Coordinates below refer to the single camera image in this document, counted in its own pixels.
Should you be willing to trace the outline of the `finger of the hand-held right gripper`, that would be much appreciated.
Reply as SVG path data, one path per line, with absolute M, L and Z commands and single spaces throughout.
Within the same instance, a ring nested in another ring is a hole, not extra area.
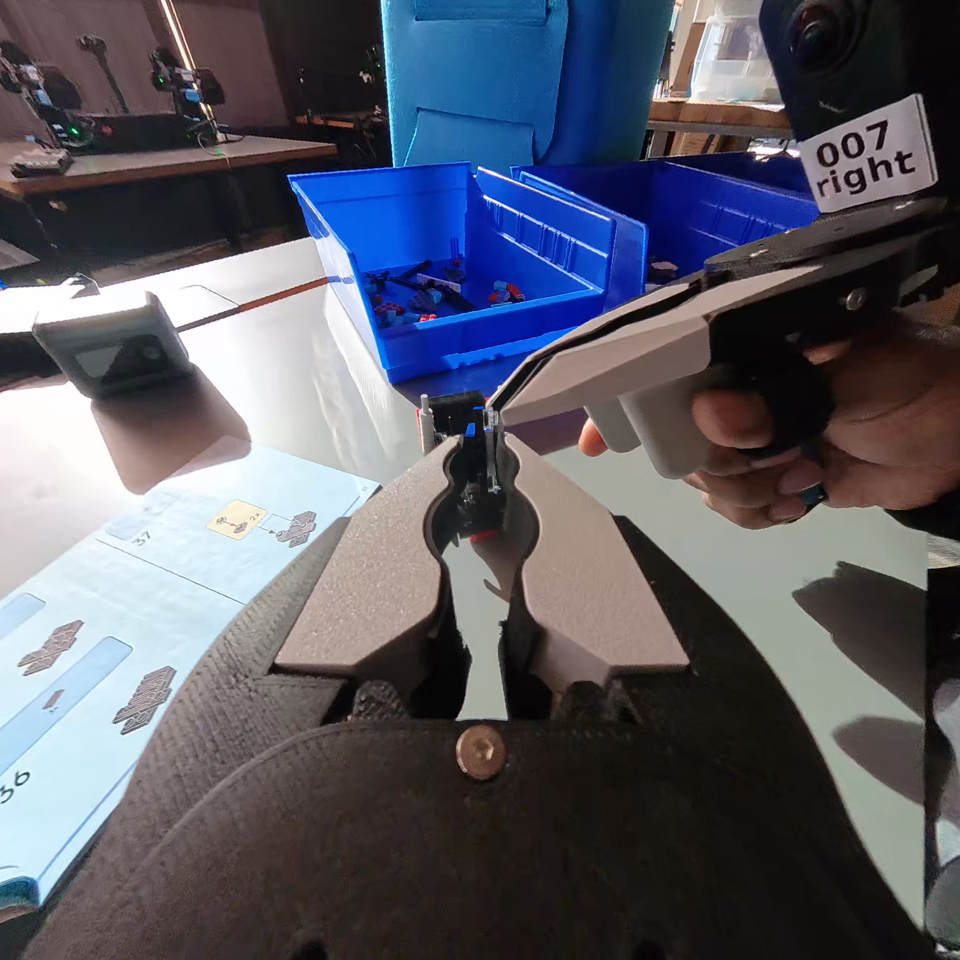
M 526 357 L 486 401 L 486 410 L 502 413 L 522 387 L 554 355 L 569 351 L 617 330 L 665 314 L 706 289 L 706 273 L 697 271 L 643 294 L 569 330 L 556 341 Z
M 757 333 L 748 333 L 745 345 L 735 345 L 735 335 L 723 330 L 722 320 L 760 306 L 816 270 L 798 266 L 729 280 L 660 316 L 560 352 L 499 413 L 501 423 L 515 427 L 553 417 L 664 386 L 713 365 L 744 374 L 763 353 L 776 349 L 762 346 Z

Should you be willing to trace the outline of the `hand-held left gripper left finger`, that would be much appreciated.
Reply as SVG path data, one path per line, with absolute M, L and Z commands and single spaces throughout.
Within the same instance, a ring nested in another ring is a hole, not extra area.
M 385 682 L 414 716 L 460 714 L 472 658 L 443 555 L 461 536 L 462 447 L 442 441 L 354 512 L 279 648 L 279 671 Z

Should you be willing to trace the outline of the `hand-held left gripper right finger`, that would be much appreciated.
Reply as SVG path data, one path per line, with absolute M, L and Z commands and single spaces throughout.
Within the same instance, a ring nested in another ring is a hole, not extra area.
M 512 434 L 496 465 L 512 564 L 499 657 L 509 716 L 573 685 L 678 673 L 690 659 L 610 511 Z

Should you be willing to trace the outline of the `black brick assembly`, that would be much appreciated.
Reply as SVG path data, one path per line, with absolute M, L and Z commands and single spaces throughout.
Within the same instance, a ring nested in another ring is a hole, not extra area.
M 484 433 L 485 407 L 486 405 L 475 406 L 467 412 L 462 431 L 461 451 L 468 482 L 481 487 L 490 495 L 497 495 L 501 493 L 498 455 L 502 435 L 498 441 L 495 458 L 492 458 L 488 455 Z

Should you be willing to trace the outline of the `toy brick truck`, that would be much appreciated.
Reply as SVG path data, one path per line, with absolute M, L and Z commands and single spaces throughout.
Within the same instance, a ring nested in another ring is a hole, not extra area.
M 469 482 L 461 451 L 469 411 L 486 405 L 479 391 L 423 395 L 417 411 L 417 425 L 424 458 L 436 461 L 445 483 L 438 500 L 430 507 L 425 522 L 428 543 L 438 556 L 462 539 L 482 539 L 504 528 L 509 498 L 513 494 L 517 460 L 509 451 L 505 430 L 499 445 L 498 467 L 501 492 L 489 494 Z

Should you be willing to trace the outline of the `blue plastic bin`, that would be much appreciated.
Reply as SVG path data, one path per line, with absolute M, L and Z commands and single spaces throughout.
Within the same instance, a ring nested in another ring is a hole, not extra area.
M 623 305 L 605 307 L 613 222 L 521 181 L 463 162 L 289 183 L 332 292 L 393 385 L 489 396 L 527 355 Z M 374 329 L 361 273 L 459 257 L 526 302 Z
M 513 166 L 511 176 L 596 212 L 614 225 L 606 309 L 697 273 L 705 261 L 759 239 L 809 225 L 819 215 L 798 159 L 748 152 L 591 165 Z

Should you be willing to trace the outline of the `person's right hand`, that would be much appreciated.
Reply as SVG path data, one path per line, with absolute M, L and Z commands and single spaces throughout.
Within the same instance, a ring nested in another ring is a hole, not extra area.
M 692 401 L 711 444 L 704 468 L 684 477 L 714 513 L 759 531 L 797 522 L 804 495 L 833 509 L 878 508 L 911 529 L 959 539 L 958 326 L 894 316 L 867 334 L 807 353 L 835 408 L 814 457 L 773 459 L 772 415 L 745 390 L 705 390 Z

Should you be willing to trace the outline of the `clear plastic storage box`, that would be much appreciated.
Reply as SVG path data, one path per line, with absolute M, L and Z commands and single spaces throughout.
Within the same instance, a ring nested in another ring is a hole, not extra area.
M 700 103 L 781 105 L 760 28 L 762 1 L 714 1 L 690 80 Z

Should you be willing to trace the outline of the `pile of assorted toy bricks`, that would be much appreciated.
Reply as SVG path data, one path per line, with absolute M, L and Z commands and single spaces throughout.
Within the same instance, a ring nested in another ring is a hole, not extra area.
M 376 331 L 414 327 L 527 301 L 520 286 L 475 270 L 462 256 L 363 271 L 359 285 Z

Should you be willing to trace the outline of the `light blue instruction booklet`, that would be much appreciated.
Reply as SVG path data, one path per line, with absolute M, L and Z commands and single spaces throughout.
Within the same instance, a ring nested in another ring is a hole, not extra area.
M 43 906 L 222 631 L 373 479 L 224 437 L 2 600 L 2 920 Z

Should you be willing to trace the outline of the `blue felt bag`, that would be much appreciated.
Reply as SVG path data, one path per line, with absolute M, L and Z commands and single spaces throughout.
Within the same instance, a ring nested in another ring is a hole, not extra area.
M 629 162 L 673 2 L 384 1 L 396 167 Z

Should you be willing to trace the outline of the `grey cube-shaped device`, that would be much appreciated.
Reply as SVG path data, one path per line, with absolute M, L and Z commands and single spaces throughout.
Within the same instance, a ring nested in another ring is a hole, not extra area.
M 63 299 L 37 312 L 31 332 L 91 400 L 188 378 L 195 370 L 161 299 L 149 291 Z

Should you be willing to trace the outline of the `black jacket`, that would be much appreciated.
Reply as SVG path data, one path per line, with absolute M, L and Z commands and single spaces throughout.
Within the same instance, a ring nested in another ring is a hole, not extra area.
M 937 958 L 959 957 L 959 568 L 927 574 L 923 927 Z

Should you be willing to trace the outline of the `brown background table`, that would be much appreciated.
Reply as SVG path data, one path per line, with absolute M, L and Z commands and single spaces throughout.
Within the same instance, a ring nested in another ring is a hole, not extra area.
M 288 176 L 338 165 L 328 142 L 247 135 L 212 147 L 80 155 L 16 177 L 2 143 L 2 240 L 38 258 L 154 254 L 263 233 L 303 235 Z

